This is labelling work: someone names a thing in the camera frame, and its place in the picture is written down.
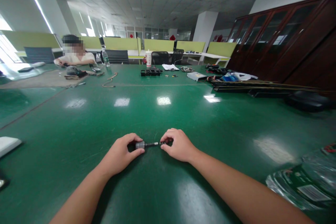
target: mat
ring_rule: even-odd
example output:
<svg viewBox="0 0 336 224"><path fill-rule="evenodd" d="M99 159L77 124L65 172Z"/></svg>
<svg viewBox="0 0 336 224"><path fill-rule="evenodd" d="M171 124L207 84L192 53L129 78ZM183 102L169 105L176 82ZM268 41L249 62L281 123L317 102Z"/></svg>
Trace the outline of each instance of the mat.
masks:
<svg viewBox="0 0 336 224"><path fill-rule="evenodd" d="M87 77L84 76L79 80L66 80L65 74L65 71L60 70L49 71L28 79L8 82L0 85L0 89L68 87L82 82Z"/></svg>

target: mesh chair back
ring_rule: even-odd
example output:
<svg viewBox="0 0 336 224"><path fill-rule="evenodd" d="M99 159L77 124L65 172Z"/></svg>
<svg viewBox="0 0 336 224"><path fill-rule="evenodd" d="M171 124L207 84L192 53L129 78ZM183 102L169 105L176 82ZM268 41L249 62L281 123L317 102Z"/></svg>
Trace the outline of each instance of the mesh chair back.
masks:
<svg viewBox="0 0 336 224"><path fill-rule="evenodd" d="M152 52L152 64L162 65L169 64L169 53L168 52Z"/></svg>
<svg viewBox="0 0 336 224"><path fill-rule="evenodd" d="M54 63L54 54L51 47L25 47L27 63L36 62Z"/></svg>
<svg viewBox="0 0 336 224"><path fill-rule="evenodd" d="M105 50L111 64L129 64L127 50Z"/></svg>
<svg viewBox="0 0 336 224"><path fill-rule="evenodd" d="M182 57L183 57L184 50L183 49L174 49L174 53L171 59L171 63L175 65L181 65Z"/></svg>

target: green partition panel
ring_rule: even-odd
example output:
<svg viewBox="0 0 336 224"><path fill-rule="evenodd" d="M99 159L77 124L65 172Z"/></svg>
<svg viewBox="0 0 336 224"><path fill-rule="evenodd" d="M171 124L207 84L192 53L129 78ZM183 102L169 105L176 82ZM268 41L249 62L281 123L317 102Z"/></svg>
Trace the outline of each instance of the green partition panel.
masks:
<svg viewBox="0 0 336 224"><path fill-rule="evenodd" d="M183 49L184 51L195 51L202 53L204 49L205 42L197 41L178 41L176 49Z"/></svg>
<svg viewBox="0 0 336 224"><path fill-rule="evenodd" d="M80 39L85 44L85 48L99 49L99 50L102 48L99 37L81 37Z"/></svg>
<svg viewBox="0 0 336 224"><path fill-rule="evenodd" d="M150 51L174 51L174 41L145 39L145 50Z"/></svg>
<svg viewBox="0 0 336 224"><path fill-rule="evenodd" d="M24 47L60 48L56 37L51 33L32 33L26 31L1 31L12 43L17 51L24 51Z"/></svg>
<svg viewBox="0 0 336 224"><path fill-rule="evenodd" d="M139 55L140 55L140 52L142 50L142 47L141 47L141 38L137 38L138 40L138 52L139 52Z"/></svg>
<svg viewBox="0 0 336 224"><path fill-rule="evenodd" d="M134 38L104 38L107 50L138 50L138 41Z"/></svg>
<svg viewBox="0 0 336 224"><path fill-rule="evenodd" d="M231 57L237 43L210 42L208 53L224 57Z"/></svg>

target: barcode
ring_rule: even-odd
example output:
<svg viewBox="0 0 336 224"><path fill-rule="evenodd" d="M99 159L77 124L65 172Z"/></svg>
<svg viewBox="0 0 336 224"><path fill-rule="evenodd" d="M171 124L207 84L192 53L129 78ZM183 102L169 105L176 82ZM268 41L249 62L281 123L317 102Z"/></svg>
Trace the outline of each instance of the barcode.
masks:
<svg viewBox="0 0 336 224"><path fill-rule="evenodd" d="M297 188L300 192L306 195L309 199L313 201L327 201L331 200L327 195L320 192L315 186L313 185L305 185L302 187Z"/></svg>

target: plastic bottle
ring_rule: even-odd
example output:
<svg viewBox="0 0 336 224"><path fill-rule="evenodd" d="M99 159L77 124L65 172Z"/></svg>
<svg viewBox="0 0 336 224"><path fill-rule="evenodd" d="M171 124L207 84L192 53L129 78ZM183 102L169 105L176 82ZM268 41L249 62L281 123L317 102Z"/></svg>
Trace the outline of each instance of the plastic bottle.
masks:
<svg viewBox="0 0 336 224"><path fill-rule="evenodd" d="M107 53L105 52L105 49L103 48L103 52L102 52L102 56L103 56L103 60L106 66L110 66L110 61L109 61L109 56L107 55Z"/></svg>
<svg viewBox="0 0 336 224"><path fill-rule="evenodd" d="M148 68L152 67L152 53L149 51L149 49L146 52L146 61L147 61L146 63L147 67Z"/></svg>
<svg viewBox="0 0 336 224"><path fill-rule="evenodd" d="M267 186L301 210L336 205L336 143L302 157L302 164L266 179Z"/></svg>

